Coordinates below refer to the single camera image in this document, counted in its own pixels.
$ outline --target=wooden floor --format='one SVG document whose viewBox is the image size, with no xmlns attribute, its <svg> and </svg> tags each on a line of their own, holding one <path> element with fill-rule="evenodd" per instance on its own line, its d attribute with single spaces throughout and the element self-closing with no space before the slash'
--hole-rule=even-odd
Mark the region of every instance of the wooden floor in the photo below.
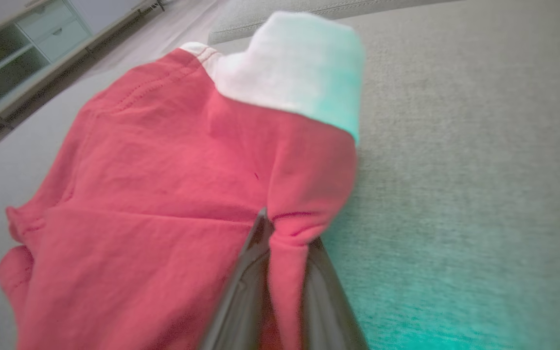
<svg viewBox="0 0 560 350">
<path fill-rule="evenodd" d="M 165 12 L 156 7 L 117 31 L 60 77 L 41 90 L 7 119 L 18 126 L 58 93 L 89 75 L 113 67 L 133 67 L 156 60 L 185 42 L 206 43 L 211 26 L 227 0 L 164 0 Z M 14 130 L 0 125 L 0 140 Z"/>
</svg>

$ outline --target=pink fabric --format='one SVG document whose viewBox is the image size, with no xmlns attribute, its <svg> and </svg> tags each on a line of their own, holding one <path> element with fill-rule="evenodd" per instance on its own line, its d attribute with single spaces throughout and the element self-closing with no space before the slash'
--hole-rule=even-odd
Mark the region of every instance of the pink fabric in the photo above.
<svg viewBox="0 0 560 350">
<path fill-rule="evenodd" d="M 23 244 L 0 263 L 17 348 L 195 349 L 267 206 L 274 316 L 297 350 L 307 244 L 355 168 L 349 133 L 223 97 L 190 53 L 132 69 L 82 108 L 36 195 L 7 209 Z M 262 348 L 280 348 L 271 324 Z"/>
</svg>

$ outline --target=gray fabric surface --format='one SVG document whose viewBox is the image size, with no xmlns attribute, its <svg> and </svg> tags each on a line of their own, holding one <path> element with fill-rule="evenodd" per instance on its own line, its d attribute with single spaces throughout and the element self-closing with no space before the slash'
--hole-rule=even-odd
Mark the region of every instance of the gray fabric surface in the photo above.
<svg viewBox="0 0 560 350">
<path fill-rule="evenodd" d="M 34 195 L 77 111 L 125 71 L 101 73 L 66 89 L 0 142 L 0 260 L 17 245 L 8 233 L 4 209 L 20 206 Z M 15 343 L 14 315 L 0 289 L 0 350 L 13 349 Z"/>
<path fill-rule="evenodd" d="M 337 19 L 447 0 L 229 0 L 209 34 L 209 44 L 250 37 L 275 11 L 309 12 Z"/>
<path fill-rule="evenodd" d="M 560 350 L 560 0 L 338 22 L 367 66 L 324 241 L 371 348 Z"/>
</svg>

